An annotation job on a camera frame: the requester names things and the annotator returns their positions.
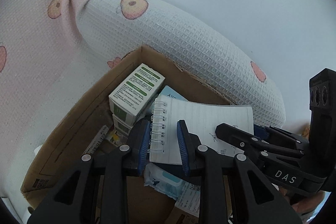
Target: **printed label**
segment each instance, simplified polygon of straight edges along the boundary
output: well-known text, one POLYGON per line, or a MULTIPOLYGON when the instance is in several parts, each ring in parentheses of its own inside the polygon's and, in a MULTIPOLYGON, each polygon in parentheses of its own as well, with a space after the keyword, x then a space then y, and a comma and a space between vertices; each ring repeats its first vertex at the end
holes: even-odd
POLYGON ((301 184, 303 178, 295 175, 291 172, 288 172, 287 170, 279 170, 278 166, 268 166, 265 170, 264 170, 265 175, 270 176, 273 179, 276 179, 280 182, 286 183, 288 185, 291 185, 293 187, 299 187, 299 185, 301 184))
POLYGON ((33 188, 44 188, 47 186, 48 181, 48 179, 36 179, 33 188))
POLYGON ((175 207, 198 217, 200 212, 201 187, 186 182, 175 207))
POLYGON ((148 84, 146 84, 144 81, 142 81, 139 77, 133 75, 129 81, 133 84, 138 85, 138 87, 145 89, 147 92, 150 92, 152 87, 148 84))
POLYGON ((114 104, 113 110, 114 110, 114 115, 116 115, 118 118, 120 118, 120 120, 126 121, 127 113, 125 111, 123 111, 116 104, 114 104))
POLYGON ((176 224, 198 224, 198 217, 181 214, 176 224))
POLYGON ((110 131, 106 135, 105 139, 108 140, 110 143, 112 143, 116 147, 119 147, 123 144, 126 144, 126 142, 127 142, 127 137, 125 135, 119 133, 115 129, 110 131))
POLYGON ((157 79, 160 79, 160 77, 158 77, 156 74, 154 74, 153 72, 151 72, 150 70, 148 70, 147 68, 145 68, 145 67, 141 67, 144 71, 146 71, 146 72, 148 72, 148 73, 150 73, 151 75, 153 75, 155 78, 157 78, 157 79))
POLYGON ((176 99, 176 97, 171 95, 170 93, 167 96, 176 99))
POLYGON ((145 71, 142 70, 142 69, 138 70, 138 72, 139 72, 143 77, 146 77, 146 78, 148 78, 149 80, 151 80, 151 81, 157 83, 157 81, 158 81, 157 78, 153 77, 151 74, 145 72, 145 71))
POLYGON ((147 93, 144 92, 143 90, 139 89, 137 86, 133 85, 130 81, 126 82, 127 85, 131 86, 134 88, 136 91, 140 92, 142 95, 147 96, 147 93))
POLYGON ((145 79, 145 78, 143 78, 141 75, 139 75, 139 74, 134 74, 136 77, 139 77, 142 81, 144 81, 145 83, 147 83, 148 85, 150 85, 150 86, 154 86, 154 84, 153 83, 151 83, 151 82, 149 82, 147 79, 145 79))
POLYGON ((137 109, 144 100, 144 96, 141 93, 126 84, 122 85, 113 97, 121 100, 133 109, 137 109))
POLYGON ((100 146, 108 131, 109 127, 107 125, 103 125, 101 129, 99 129, 97 135, 93 138, 89 146, 85 149, 83 154, 93 154, 100 146))

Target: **receipt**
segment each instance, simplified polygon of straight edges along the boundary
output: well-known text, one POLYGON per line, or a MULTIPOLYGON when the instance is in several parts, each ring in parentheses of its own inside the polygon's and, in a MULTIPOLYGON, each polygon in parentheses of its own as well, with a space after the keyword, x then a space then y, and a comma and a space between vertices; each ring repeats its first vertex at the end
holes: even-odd
POLYGON ((201 187, 189 182, 184 184, 182 192, 175 203, 175 207, 199 217, 201 187))

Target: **cardboard box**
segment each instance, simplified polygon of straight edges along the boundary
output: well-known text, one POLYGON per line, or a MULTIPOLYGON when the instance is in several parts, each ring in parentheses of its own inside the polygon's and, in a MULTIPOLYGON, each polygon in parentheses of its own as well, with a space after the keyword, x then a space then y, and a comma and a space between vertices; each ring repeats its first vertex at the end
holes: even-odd
MULTIPOLYGON (((229 104, 204 80, 175 65, 163 54, 147 46, 138 48, 127 54, 82 96, 43 144, 21 187, 22 194, 33 208, 38 206, 48 189, 65 171, 80 159, 98 131, 104 125, 112 127, 108 97, 141 63, 164 75, 164 84, 189 101, 229 104)), ((140 219, 137 223, 164 223, 174 206, 173 199, 151 187, 144 187, 142 178, 128 178, 127 187, 130 219, 140 219)))
POLYGON ((132 127, 151 102, 164 79, 157 71, 143 63, 140 64, 109 95, 112 113, 120 121, 132 127))
POLYGON ((198 224, 198 217, 174 207, 165 224, 198 224))

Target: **cartoon print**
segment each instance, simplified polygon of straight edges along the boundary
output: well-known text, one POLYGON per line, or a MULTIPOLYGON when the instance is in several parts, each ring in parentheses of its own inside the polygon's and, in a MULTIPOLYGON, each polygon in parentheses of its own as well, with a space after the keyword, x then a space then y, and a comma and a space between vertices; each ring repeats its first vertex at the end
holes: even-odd
POLYGON ((110 68, 115 67, 116 65, 118 65, 121 61, 120 57, 116 57, 113 61, 108 61, 107 65, 109 65, 110 68))
POLYGON ((62 0, 52 0, 48 7, 48 16, 51 19, 56 19, 61 15, 62 0))
POLYGON ((260 82, 265 82, 266 80, 266 75, 264 74, 264 72, 257 66, 256 63, 254 63, 253 61, 251 61, 251 66, 252 66, 252 69, 255 73, 255 76, 258 78, 258 80, 260 82))
POLYGON ((155 180, 155 179, 153 179, 153 185, 154 185, 154 186, 156 186, 158 183, 160 183, 159 180, 155 180))
POLYGON ((148 8, 146 0, 121 0, 121 12, 127 19, 136 19, 144 14, 148 8))
POLYGON ((6 60, 7 60, 6 48, 4 46, 0 46, 0 72, 5 67, 6 60))

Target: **qr code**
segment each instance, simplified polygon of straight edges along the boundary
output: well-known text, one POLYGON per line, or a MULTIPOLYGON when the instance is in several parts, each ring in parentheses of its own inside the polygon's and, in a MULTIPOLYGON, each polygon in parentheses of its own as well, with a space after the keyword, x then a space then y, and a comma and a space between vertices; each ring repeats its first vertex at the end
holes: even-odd
POLYGON ((201 187, 199 185, 190 185, 190 190, 194 190, 194 191, 200 191, 201 187))
POLYGON ((48 179, 36 179, 33 188, 44 188, 47 186, 48 181, 48 179))

